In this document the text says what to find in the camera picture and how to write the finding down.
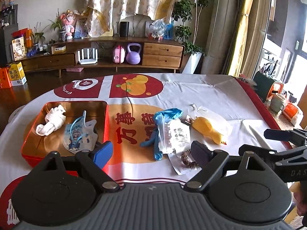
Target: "pink stuffed toy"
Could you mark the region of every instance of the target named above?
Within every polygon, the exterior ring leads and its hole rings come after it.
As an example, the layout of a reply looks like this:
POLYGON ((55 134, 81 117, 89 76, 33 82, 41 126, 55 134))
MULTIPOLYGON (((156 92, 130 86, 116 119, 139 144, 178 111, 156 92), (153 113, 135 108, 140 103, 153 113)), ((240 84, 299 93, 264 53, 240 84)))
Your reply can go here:
POLYGON ((72 26, 72 23, 74 22, 74 14, 72 12, 69 12, 67 15, 62 14, 60 19, 62 20, 63 30, 66 32, 67 39, 72 39, 72 33, 75 32, 75 28, 72 26))

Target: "metal screw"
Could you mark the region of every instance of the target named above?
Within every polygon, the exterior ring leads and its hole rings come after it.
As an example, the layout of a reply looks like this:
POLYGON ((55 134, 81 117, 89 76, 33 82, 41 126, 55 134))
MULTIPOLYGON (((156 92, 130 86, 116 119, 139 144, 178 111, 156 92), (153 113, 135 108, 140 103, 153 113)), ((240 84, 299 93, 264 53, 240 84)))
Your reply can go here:
POLYGON ((102 184, 102 187, 104 188, 104 189, 116 189, 117 188, 117 186, 118 186, 118 184, 116 183, 116 182, 112 182, 112 181, 108 181, 108 182, 104 182, 103 184, 102 184))
POLYGON ((190 189, 199 189, 201 187, 200 182, 191 181, 187 183, 188 188, 190 189))

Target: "potted plant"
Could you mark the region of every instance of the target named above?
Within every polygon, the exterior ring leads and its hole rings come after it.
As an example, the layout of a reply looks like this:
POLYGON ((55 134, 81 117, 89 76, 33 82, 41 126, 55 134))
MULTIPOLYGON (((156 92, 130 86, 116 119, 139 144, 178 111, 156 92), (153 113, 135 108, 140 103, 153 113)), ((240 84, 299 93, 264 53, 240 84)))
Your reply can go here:
POLYGON ((186 65, 182 73, 194 73, 196 66, 204 53, 202 47, 195 45, 195 40, 198 32, 199 16, 204 7, 207 7, 212 0, 178 0, 174 4, 172 17, 175 21, 182 19, 182 24, 176 26, 175 36, 182 41, 185 46, 185 59, 187 59, 186 65), (186 21, 192 20, 192 9, 195 8, 195 27, 193 33, 193 40, 190 41, 192 32, 189 26, 185 26, 186 21))
POLYGON ((39 26, 38 26, 38 22, 37 22, 36 27, 34 27, 34 30, 31 33, 31 37, 33 41, 33 48, 36 49, 37 51, 39 51, 40 44, 45 43, 46 38, 44 36, 44 30, 48 27, 48 25, 44 27, 42 30, 40 30, 40 27, 41 27, 41 23, 39 23, 39 26))
POLYGON ((52 21, 52 20, 48 20, 50 21, 51 24, 51 29, 53 29, 54 31, 56 29, 59 29, 59 41, 65 41, 66 40, 66 31, 63 29, 63 23, 62 20, 60 18, 59 15, 59 9, 58 9, 58 13, 56 15, 56 20, 52 21))

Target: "green plant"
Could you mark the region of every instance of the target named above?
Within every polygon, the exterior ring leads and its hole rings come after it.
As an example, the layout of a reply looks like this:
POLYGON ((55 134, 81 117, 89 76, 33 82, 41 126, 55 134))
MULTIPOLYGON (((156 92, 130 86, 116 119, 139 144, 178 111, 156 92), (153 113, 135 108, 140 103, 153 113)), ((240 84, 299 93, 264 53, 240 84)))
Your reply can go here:
POLYGON ((198 33, 199 16, 204 7, 207 7, 212 0, 194 0, 190 2, 189 0, 178 0, 174 4, 174 9, 172 12, 172 17, 175 21, 182 19, 183 26, 176 26, 175 36, 182 41, 185 46, 185 54, 194 54, 197 52, 204 53, 204 50, 195 45, 196 36, 198 33), (192 20, 192 10, 191 7, 195 8, 195 28, 193 34, 193 41, 190 42, 189 38, 192 35, 189 27, 185 26, 186 21, 192 20))
POLYGON ((36 27, 34 27, 34 30, 32 31, 31 33, 31 37, 32 37, 32 40, 33 40, 33 43, 34 44, 38 44, 39 41, 41 39, 43 39, 44 43, 45 43, 45 36, 44 36, 44 30, 48 27, 49 25, 47 25, 46 27, 44 27, 42 30, 40 30, 40 27, 41 27, 41 23, 39 23, 39 28, 38 28, 38 22, 36 24, 36 27))
POLYGON ((60 15, 59 15, 59 9, 58 9, 58 13, 56 15, 56 20, 55 21, 52 21, 52 20, 48 20, 50 21, 52 24, 51 24, 51 28, 55 31, 57 28, 62 31, 63 30, 63 23, 62 23, 62 20, 60 19, 60 15))

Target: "purple kettlebell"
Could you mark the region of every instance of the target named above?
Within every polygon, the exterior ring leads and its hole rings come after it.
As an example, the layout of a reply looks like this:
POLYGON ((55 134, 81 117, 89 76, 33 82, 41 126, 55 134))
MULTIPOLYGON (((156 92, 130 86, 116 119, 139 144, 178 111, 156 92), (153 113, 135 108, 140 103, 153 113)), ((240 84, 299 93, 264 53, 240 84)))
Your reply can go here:
POLYGON ((141 49, 142 49, 142 46, 139 43, 129 43, 127 45, 128 54, 126 56, 126 61, 129 64, 133 64, 133 65, 140 63, 140 61, 141 61, 141 57, 140 57, 141 49), (138 50, 138 52, 134 52, 134 51, 130 50, 131 46, 138 46, 140 49, 138 50))

